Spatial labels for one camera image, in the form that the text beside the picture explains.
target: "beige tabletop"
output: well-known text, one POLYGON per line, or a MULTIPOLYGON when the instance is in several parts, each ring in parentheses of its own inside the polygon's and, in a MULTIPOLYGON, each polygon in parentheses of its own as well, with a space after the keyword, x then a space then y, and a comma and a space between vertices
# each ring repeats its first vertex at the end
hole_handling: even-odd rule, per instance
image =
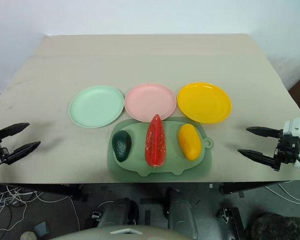
MULTIPOLYGON (((160 83, 178 94, 191 82, 222 88, 232 112, 216 124, 203 124, 214 141, 210 172, 189 182, 300 180, 300 168, 282 164, 279 172, 242 156, 251 149, 273 156, 277 140, 246 131, 282 129, 300 109, 253 40, 245 34, 69 35, 45 37, 0 96, 0 129, 29 122, 2 145, 10 151, 41 141, 27 157, 0 165, 2 183, 114 183, 107 147, 114 126, 130 118, 124 110, 113 123, 82 128, 68 117, 75 94, 109 85, 124 95, 142 83, 160 83)), ((173 116, 182 116, 177 108, 173 116)))

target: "toy fruit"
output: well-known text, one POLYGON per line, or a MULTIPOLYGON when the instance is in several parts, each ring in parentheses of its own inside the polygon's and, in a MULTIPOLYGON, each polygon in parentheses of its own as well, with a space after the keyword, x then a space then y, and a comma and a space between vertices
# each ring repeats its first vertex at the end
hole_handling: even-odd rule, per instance
POLYGON ((187 123, 180 127, 178 142, 186 159, 194 161, 200 156, 202 144, 197 130, 192 124, 187 123))
POLYGON ((131 149, 131 136, 124 130, 117 131, 112 137, 112 148, 116 159, 122 163, 128 158, 131 149))
POLYGON ((166 158, 164 125, 156 114, 150 122, 145 138, 145 160, 149 166, 160 167, 166 158))

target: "floor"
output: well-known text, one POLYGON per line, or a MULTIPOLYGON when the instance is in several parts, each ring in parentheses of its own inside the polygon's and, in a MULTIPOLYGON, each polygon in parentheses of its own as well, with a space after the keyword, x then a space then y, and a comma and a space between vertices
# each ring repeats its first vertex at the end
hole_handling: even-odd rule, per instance
MULTIPOLYGON (((300 181, 282 184, 288 192, 300 198, 300 181)), ((86 184, 83 191, 88 193, 87 202, 74 201, 80 225, 83 228, 85 219, 91 217, 92 210, 100 203, 128 197, 139 205, 140 224, 145 222, 145 211, 150 210, 150 222, 153 226, 167 227, 167 220, 163 215, 163 208, 159 204, 140 204, 144 198, 161 198, 167 187, 181 190, 190 201, 200 240, 230 240, 232 231, 215 217, 221 207, 238 207, 243 224, 247 226, 251 219, 262 213, 276 213, 283 216, 300 217, 300 205, 288 202, 266 188, 247 190, 243 195, 238 193, 221 195, 219 184, 214 183, 210 188, 208 183, 112 183, 86 184)), ((277 193, 287 197, 277 186, 270 186, 277 193)), ((53 201, 63 196, 44 193, 42 199, 53 201)), ((22 218, 23 207, 12 208, 12 224, 22 218)), ((0 228, 6 228, 10 213, 4 208, 0 214, 0 228)), ((47 221, 50 234, 44 239, 52 239, 68 233, 78 231, 78 223, 70 199, 57 203, 45 203, 35 200, 28 204, 24 220, 11 231, 6 232, 3 239, 18 240, 20 235, 31 231, 42 221, 47 221)))

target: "green cutting board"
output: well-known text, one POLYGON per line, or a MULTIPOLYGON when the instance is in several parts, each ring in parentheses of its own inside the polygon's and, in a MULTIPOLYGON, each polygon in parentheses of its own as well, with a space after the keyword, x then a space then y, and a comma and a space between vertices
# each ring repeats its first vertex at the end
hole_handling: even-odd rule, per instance
POLYGON ((156 168, 149 166, 145 159, 145 140, 149 123, 128 119, 114 127, 108 144, 107 165, 115 179, 122 182, 165 182, 195 179, 209 172, 212 164, 210 148, 213 147, 213 142, 207 138, 202 126, 185 117, 167 118, 163 125, 166 158, 164 164, 156 168), (185 158, 178 143, 178 130, 187 123, 194 125, 202 138, 202 151, 195 161, 185 158), (117 161, 112 148, 112 137, 120 130, 127 131, 132 140, 129 156, 124 162, 117 161))

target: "white wall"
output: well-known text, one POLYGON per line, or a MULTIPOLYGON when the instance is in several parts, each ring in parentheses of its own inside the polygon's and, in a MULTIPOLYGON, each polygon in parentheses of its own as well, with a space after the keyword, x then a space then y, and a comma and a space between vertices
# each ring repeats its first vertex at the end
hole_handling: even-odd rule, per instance
POLYGON ((248 33, 300 79, 300 0, 0 0, 0 92, 44 34, 248 33))

